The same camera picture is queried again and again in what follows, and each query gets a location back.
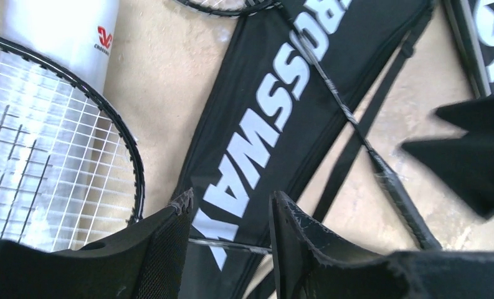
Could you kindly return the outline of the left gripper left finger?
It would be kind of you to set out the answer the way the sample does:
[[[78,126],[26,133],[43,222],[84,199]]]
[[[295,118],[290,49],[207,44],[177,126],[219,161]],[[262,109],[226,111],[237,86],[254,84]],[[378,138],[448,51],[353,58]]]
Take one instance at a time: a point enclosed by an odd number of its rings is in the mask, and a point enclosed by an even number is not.
[[[0,298],[177,298],[193,191],[79,250],[42,252],[0,240]]]

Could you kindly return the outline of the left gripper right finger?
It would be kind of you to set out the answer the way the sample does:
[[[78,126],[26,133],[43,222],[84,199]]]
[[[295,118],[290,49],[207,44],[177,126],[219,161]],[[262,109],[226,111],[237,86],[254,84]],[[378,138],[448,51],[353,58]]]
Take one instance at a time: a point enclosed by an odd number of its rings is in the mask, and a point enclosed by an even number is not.
[[[494,252],[364,249],[270,196],[270,239],[279,298],[494,298]]]

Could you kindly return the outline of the black SPORT racket bag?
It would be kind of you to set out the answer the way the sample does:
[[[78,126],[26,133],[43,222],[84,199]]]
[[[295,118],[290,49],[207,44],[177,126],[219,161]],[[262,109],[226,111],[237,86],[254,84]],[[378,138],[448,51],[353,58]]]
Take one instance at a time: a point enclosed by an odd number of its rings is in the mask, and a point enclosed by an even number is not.
[[[442,1],[476,97],[494,95],[494,1]]]

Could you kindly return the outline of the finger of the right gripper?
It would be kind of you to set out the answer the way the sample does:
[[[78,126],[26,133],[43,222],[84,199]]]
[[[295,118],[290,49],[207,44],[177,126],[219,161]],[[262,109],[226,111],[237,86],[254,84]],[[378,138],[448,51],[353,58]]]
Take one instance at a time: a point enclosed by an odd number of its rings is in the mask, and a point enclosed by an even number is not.
[[[428,167],[474,213],[490,219],[494,216],[494,95],[444,105],[434,114],[466,134],[407,140],[401,148]]]

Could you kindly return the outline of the black racket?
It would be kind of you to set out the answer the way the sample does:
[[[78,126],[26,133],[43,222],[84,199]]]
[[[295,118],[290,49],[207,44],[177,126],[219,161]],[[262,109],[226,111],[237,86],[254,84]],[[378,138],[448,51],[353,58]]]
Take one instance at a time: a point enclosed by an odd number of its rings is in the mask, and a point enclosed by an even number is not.
[[[68,68],[0,36],[0,239],[79,250],[143,219],[141,155]]]
[[[305,55],[310,59],[313,66],[324,80],[347,122],[353,127],[353,135],[357,137],[361,145],[366,148],[379,186],[390,200],[392,207],[396,210],[397,215],[405,225],[408,233],[410,233],[416,246],[422,250],[442,249],[440,242],[435,238],[433,233],[431,233],[408,192],[405,190],[404,185],[401,183],[398,175],[366,139],[368,131],[363,129],[361,124],[355,119],[347,104],[340,98],[335,84],[323,70],[320,61],[316,58],[311,46],[307,44],[306,36],[294,23],[291,15],[287,9],[284,8],[281,1],[259,1],[258,3],[255,1],[247,1],[242,7],[231,9],[229,6],[226,6],[224,10],[219,9],[215,1],[211,1],[210,5],[207,5],[205,1],[178,1],[177,3],[208,16],[229,18],[251,16],[264,9],[277,7],[279,14],[287,25],[290,26],[292,32],[297,35],[298,43],[302,46]]]

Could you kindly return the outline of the black CROSSWAY racket bag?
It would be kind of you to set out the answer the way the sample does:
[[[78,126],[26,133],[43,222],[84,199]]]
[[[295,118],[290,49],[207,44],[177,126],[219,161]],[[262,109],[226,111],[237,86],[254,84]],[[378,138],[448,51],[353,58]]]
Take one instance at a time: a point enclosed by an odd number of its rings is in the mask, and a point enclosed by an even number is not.
[[[191,236],[265,246],[273,191],[296,199],[346,120],[310,63],[302,33],[348,109],[386,72],[366,133],[432,17],[432,1],[183,1],[238,22],[184,161]]]

